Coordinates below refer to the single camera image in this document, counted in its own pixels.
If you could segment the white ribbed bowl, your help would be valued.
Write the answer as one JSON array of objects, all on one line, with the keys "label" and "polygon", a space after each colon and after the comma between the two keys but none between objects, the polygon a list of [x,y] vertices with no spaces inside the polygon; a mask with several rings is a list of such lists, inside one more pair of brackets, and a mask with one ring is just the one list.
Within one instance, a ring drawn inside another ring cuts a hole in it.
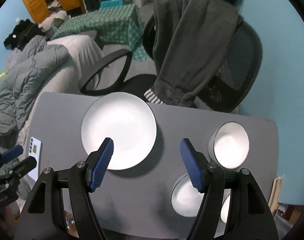
[{"label": "white ribbed bowl", "polygon": [[245,128],[237,122],[221,125],[208,143],[211,161],[229,170],[234,170],[243,164],[249,149],[249,136]]}]

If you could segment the white bowl edge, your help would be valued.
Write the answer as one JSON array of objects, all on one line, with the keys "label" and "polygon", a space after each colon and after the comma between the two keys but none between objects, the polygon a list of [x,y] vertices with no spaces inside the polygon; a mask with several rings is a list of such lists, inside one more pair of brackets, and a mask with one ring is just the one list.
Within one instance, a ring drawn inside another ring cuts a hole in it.
[{"label": "white bowl edge", "polygon": [[229,213],[229,209],[230,209],[230,199],[231,199],[231,195],[229,194],[227,196],[227,198],[224,200],[222,208],[221,208],[221,212],[220,212],[220,219],[223,223],[227,223],[227,219],[228,219],[228,213]]}]

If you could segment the white smartphone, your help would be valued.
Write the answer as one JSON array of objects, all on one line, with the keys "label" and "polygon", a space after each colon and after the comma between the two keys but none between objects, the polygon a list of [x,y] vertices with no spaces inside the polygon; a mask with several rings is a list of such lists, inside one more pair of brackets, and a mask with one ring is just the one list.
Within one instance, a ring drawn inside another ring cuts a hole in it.
[{"label": "white smartphone", "polygon": [[31,137],[30,143],[29,143],[28,155],[31,157],[34,157],[36,159],[36,167],[33,170],[31,170],[28,173],[28,175],[34,181],[37,181],[37,179],[39,177],[41,150],[42,150],[41,140],[39,140],[35,137]]}]

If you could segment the grey puffer jacket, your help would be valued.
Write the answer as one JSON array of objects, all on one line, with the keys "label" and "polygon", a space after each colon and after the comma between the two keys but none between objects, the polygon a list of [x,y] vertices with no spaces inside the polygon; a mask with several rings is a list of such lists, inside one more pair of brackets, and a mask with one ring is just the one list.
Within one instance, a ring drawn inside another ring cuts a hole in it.
[{"label": "grey puffer jacket", "polygon": [[43,36],[27,43],[0,81],[0,137],[23,128],[42,85],[68,58],[65,46],[48,44]]}]

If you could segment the white plate stack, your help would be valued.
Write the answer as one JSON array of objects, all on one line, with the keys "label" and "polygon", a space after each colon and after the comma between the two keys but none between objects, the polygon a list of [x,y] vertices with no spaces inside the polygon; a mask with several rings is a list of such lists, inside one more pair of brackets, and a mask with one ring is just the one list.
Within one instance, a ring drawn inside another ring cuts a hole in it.
[{"label": "white plate stack", "polygon": [[85,112],[80,136],[87,154],[111,138],[114,150],[109,170],[132,168],[149,155],[155,144],[157,124],[146,102],[125,92],[100,97]]}]

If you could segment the white pillow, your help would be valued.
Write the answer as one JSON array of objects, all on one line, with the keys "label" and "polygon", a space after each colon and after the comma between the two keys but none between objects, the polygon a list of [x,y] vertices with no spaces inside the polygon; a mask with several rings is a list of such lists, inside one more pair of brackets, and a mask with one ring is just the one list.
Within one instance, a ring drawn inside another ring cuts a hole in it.
[{"label": "white pillow", "polygon": [[103,51],[94,39],[86,34],[57,38],[47,44],[65,46],[70,56],[68,61],[44,83],[40,93],[58,92],[79,95],[79,80],[104,57]]}]

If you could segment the black clothing pile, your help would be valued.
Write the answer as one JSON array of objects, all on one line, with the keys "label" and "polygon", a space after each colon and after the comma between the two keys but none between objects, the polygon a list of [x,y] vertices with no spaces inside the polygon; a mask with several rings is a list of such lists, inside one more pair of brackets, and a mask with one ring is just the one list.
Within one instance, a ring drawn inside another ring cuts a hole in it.
[{"label": "black clothing pile", "polygon": [[6,48],[23,50],[26,44],[35,36],[44,36],[37,24],[29,19],[21,20],[8,35],[3,44]]}]

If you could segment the dark grey hoodie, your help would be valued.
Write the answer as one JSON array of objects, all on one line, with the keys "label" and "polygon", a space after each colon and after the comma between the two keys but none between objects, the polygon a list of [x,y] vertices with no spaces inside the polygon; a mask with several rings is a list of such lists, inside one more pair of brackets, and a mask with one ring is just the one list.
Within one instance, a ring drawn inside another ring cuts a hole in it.
[{"label": "dark grey hoodie", "polygon": [[190,107],[225,61],[238,9],[224,0],[155,0],[151,103]]}]

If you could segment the green checkered cloth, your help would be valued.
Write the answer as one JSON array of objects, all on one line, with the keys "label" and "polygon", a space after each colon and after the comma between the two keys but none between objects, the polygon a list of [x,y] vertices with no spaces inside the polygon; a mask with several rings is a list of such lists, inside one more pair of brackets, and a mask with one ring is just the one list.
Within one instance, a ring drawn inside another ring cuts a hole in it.
[{"label": "green checkered cloth", "polygon": [[95,30],[103,44],[127,45],[136,61],[145,61],[144,23],[135,4],[99,9],[69,18],[58,28],[53,39]]}]

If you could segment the teal plastic crate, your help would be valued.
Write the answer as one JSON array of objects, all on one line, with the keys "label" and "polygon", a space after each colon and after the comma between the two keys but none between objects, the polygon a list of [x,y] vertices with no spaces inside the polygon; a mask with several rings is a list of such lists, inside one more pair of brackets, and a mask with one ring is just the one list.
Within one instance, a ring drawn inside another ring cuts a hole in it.
[{"label": "teal plastic crate", "polygon": [[124,0],[106,0],[101,1],[100,9],[109,9],[114,7],[123,6]]}]

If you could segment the wooden board by wall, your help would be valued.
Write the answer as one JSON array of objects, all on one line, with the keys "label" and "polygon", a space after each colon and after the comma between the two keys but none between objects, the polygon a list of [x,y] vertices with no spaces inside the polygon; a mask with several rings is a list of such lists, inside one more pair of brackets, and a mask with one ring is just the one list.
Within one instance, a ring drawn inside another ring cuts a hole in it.
[{"label": "wooden board by wall", "polygon": [[277,177],[274,179],[272,184],[272,189],[268,201],[268,206],[272,214],[274,214],[279,207],[278,197],[282,188],[282,182],[283,182],[283,177]]}]

